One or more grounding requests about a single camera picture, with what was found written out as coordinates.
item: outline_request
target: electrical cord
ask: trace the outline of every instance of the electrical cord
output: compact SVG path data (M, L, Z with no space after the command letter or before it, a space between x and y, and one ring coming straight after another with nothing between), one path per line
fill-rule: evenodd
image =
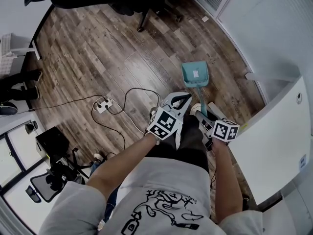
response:
M123 112L123 111L125 110L127 94L128 94L130 91L132 91L132 90L143 90L143 91L153 92L154 94L157 95L157 104L156 104L156 106L158 106L158 103L159 103L160 98L161 98L161 96L160 96L159 93L156 93L155 91L152 91L152 90L148 90L148 89L144 89L144 88L136 88L136 87L135 87L135 88L129 89L129 90L126 92L126 94L125 94L125 99L124 99L124 105L123 105L123 107L121 107L121 111L114 113L114 112L110 112L109 109L108 109L108 111L109 111L112 115L120 114L121 112Z
M105 96L105 97L101 97L101 98L104 98L104 99L106 99L106 98L111 99L111 100L112 100L114 103L116 103L116 104L118 105L118 107L122 110L122 107L121 107L121 106L118 104L118 102L116 102L113 98L111 98L111 97L109 97L109 96ZM97 100L93 103L93 105L92 105L93 110L96 111L96 112L98 112L98 111L94 108L94 104L95 104L97 101L99 101L101 98L97 99ZM122 112L130 119L130 121L131 121L132 124L136 127L136 129L137 129L142 135L144 135L143 131L139 129L139 127L134 123L134 121L131 119L131 117L130 117L124 110L122 110Z
M103 127L105 127L105 128L108 128L108 129L110 129L110 130L112 130L112 131L115 131L115 132L117 132L119 135L121 135L122 138L123 138L123 141L124 141L124 146L123 146L123 147L124 147L124 149L125 149L125 147L126 147L126 141L125 141L125 137L123 136L123 134L122 134L121 132L119 132L118 130L115 130L115 129L109 127L109 126L106 126L106 125L103 125L103 124L97 122L97 121L94 119L92 112L93 112L93 111L96 111L96 112L97 112L97 110L95 110L95 108L94 108L94 105L95 105L95 103L96 103L98 100L100 100L101 98L104 98L104 99L105 99L105 98L109 98L109 99L111 99L112 101L114 101L114 102L120 107L121 111L119 111L119 112L117 112L117 113L112 113L112 112L110 112L110 111L108 110L108 112L111 113L112 115L118 115L118 114L120 114L121 112L124 112L124 114L131 120L131 122L134 124L134 126L135 126L142 134L144 134L144 133L136 126L136 124L134 123L134 121L133 121L133 120L126 114L126 112L124 111L125 105L126 105L127 94L128 94L130 91L132 91L132 90L142 90L142 91L153 92L154 94L157 95L157 104L156 104L156 106L158 106L159 100L160 100L161 96L160 96L157 92L152 91L152 90L149 90L149 89L144 89L144 88L131 88L131 89L129 89L129 90L126 92L126 94L125 94L124 106L123 106L123 107L121 107L113 98L110 98L110 97L108 97L108 96L92 95L92 96L84 97L84 98L77 99L77 100L72 100L72 101L69 101L69 102L66 102L66 103L63 103L63 104L58 104L58 105L54 105L54 106L50 106L50 107L40 107L40 108L36 108L36 109L30 109L30 110L28 110L28 111L16 113L16 114L14 114L14 115L18 115L18 114L22 114L22 113L26 113L26 112L34 112L34 111L41 110L41 109L51 109L51 108L59 107L59 106L66 105L66 104L69 104L69 103L73 103L73 102L77 102L77 101L81 101L81 100L86 100L86 99L88 99L88 98L92 98L92 97L95 97L95 96L99 96L100 98L97 99L97 100L93 103L93 105L92 105L92 109L91 109L91 112L90 112L91 117L92 117L92 120L93 120L95 123L97 123L97 124L99 124L99 125L101 125L101 126L103 126Z
M213 187L213 183L216 181L216 168L215 168L215 172L213 174L213 177L211 179L211 184L210 184L210 189L211 190L215 190L215 188Z
M101 126L103 126L103 127L105 127L105 128L108 128L108 129L110 129L110 130L113 130L113 131L117 132L120 136L122 136L123 141L124 141L124 148L123 148L123 150L125 150L126 141L125 141L125 138L124 138L123 134L120 133L118 130L115 130L115 129L111 128L111 127L108 127L108 126L106 126L106 125L104 125L104 124L101 124L101 123L97 122L97 121L94 119L92 112L93 112L93 108L91 109L91 113L90 113L90 114L91 114L92 120L93 120L95 123L97 123L97 124L99 124L99 125L101 125Z

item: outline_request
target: hand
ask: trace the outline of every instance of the hand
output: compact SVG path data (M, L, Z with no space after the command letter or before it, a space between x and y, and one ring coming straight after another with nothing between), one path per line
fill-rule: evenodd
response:
M213 137L212 139L213 139L212 151L215 155L221 150L227 150L227 146L223 141L215 137Z

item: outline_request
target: chair leg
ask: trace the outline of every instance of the chair leg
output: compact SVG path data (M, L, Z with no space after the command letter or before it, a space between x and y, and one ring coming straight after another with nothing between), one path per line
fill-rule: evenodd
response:
M147 8L141 14L140 22L139 22L139 25L138 25L138 28L137 28L138 32L142 32L144 30L143 23L145 22L145 19L146 19L146 16L148 14L148 11L149 11L149 9Z
M175 8L172 8L167 3L164 3L164 9L166 9L168 12L174 14L176 16L176 22L181 22L182 20L182 14L176 10Z

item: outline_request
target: wooden floor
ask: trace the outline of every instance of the wooden floor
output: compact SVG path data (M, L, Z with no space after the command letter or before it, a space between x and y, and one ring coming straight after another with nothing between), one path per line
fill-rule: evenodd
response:
M210 82L203 94L223 113L238 124L244 124L264 107L253 81L245 80L249 72L233 44L218 25L192 0L170 0L183 15L177 23L168 14L148 14L145 31L138 33L139 14L132 17L116 14L108 5L63 10L55 8L37 38L43 57L27 59L27 70L42 69L39 82L41 98L34 108L54 106L91 95L108 95L120 105L125 92L142 87L158 92L162 98L170 92L189 91L192 105L199 101L195 91L185 89L180 65L184 62L206 61ZM122 138L114 131L96 124L90 115L98 97L39 110L46 129L57 125L80 149L81 162L88 163L93 153L117 153L123 148ZM125 111L141 130L149 121L149 110L157 97L148 92L131 92ZM99 115L97 121L122 132L126 146L142 135L124 114ZM214 158L209 159L214 173ZM242 188L248 191L240 169L234 161Z

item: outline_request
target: white desk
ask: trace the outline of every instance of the white desk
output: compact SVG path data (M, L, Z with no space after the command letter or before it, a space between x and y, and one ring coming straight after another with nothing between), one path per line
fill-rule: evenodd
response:
M297 103L298 93L302 102ZM229 144L257 204L284 187L310 156L311 120L304 80L289 84Z

